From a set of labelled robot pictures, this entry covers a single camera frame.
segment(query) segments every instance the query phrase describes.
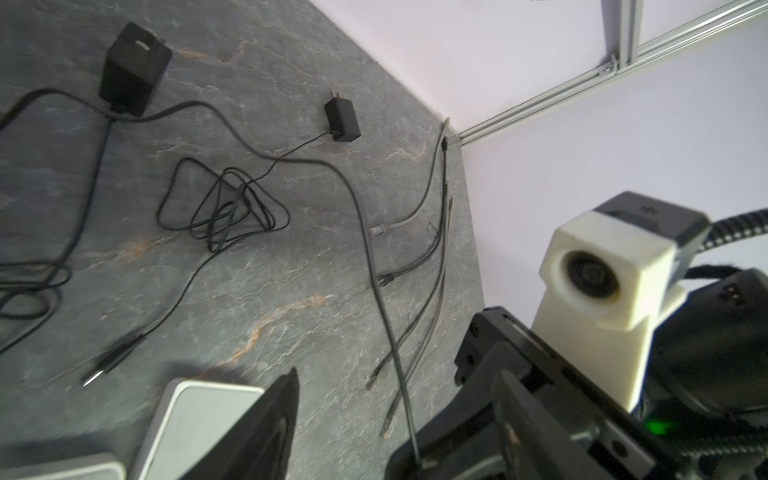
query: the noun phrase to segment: camera lens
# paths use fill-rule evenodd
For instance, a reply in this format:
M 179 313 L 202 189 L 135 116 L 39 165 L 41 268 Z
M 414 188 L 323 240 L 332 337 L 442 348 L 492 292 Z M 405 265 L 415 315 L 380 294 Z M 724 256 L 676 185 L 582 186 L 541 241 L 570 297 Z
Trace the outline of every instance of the camera lens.
M 595 255 L 574 252 L 568 261 L 568 278 L 582 293 L 607 298 L 619 290 L 613 270 Z

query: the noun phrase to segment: green light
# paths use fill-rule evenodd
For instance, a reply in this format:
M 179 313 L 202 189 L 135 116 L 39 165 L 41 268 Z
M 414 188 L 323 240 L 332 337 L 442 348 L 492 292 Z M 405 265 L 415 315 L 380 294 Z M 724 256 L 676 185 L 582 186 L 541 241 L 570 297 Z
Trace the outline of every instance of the green light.
M 645 421 L 645 428 L 654 435 L 666 435 L 667 430 L 677 426 L 674 422 L 662 422 L 660 420 L 648 419 Z

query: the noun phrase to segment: gray marble table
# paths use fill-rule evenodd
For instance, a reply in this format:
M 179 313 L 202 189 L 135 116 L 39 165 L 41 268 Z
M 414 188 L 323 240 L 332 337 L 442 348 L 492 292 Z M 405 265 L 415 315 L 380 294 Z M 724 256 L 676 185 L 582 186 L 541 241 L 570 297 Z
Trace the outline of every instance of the gray marble table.
M 0 18 L 2 110 L 43 86 L 99 102 L 105 52 L 133 21 L 174 52 L 150 111 L 204 99 L 249 141 L 279 153 L 327 129 L 323 104 L 334 89 L 354 101 L 362 137 L 351 144 L 325 137 L 301 154 L 343 169 L 374 223 L 406 215 L 423 192 L 440 120 L 305 0 L 8 0 L 0 3 Z M 61 250 L 102 121 L 52 98 L 0 133 L 0 261 Z M 472 314 L 483 307 L 461 153 L 458 139 L 450 140 L 455 209 L 447 293 L 411 388 L 420 425 L 455 394 L 452 359 Z M 106 450 L 130 466 L 170 379 L 268 386 L 295 366 L 301 397 L 290 477 L 380 478 L 390 453 L 406 440 L 402 412 L 390 437 L 378 437 L 396 380 L 388 369 L 374 390 L 365 390 L 388 346 L 349 195 L 316 167 L 280 165 L 264 181 L 292 212 L 289 228 L 217 258 L 128 360 L 91 386 L 78 385 L 104 347 L 169 307 L 207 255 L 199 240 L 154 222 L 170 173 L 185 155 L 219 170 L 233 165 L 258 173 L 267 166 L 204 111 L 114 127 L 61 309 L 0 356 L 0 465 Z M 191 177 L 179 190 L 179 218 L 201 181 Z M 438 212 L 435 190 L 418 220 L 374 239 L 379 267 L 417 257 Z M 383 290 L 397 332 L 436 274 L 435 257 Z M 0 332 L 12 328 L 4 323 Z M 406 360 L 414 346 L 404 348 Z

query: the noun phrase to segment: black power adapter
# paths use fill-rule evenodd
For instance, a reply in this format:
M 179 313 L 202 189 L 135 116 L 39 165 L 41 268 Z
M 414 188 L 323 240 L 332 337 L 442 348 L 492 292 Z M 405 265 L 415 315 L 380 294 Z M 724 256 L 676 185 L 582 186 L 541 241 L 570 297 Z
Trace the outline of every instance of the black power adapter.
M 170 49 L 151 32 L 131 22 L 107 51 L 99 96 L 112 109 L 140 117 L 160 84 Z
M 333 99 L 326 104 L 326 115 L 333 140 L 350 142 L 360 136 L 360 125 L 351 100 L 334 94 Z

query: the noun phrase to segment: white wall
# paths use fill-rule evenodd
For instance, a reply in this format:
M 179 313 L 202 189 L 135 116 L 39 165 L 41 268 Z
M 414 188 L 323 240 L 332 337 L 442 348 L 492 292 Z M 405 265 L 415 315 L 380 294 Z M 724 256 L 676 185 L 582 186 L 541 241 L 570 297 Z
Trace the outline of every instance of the white wall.
M 312 0 L 457 131 L 597 67 L 602 1 Z M 645 0 L 643 37 L 726 2 Z
M 624 190 L 719 220 L 768 207 L 768 15 L 464 149 L 487 305 L 530 323 L 552 232 Z M 768 236 L 695 263 L 768 273 Z

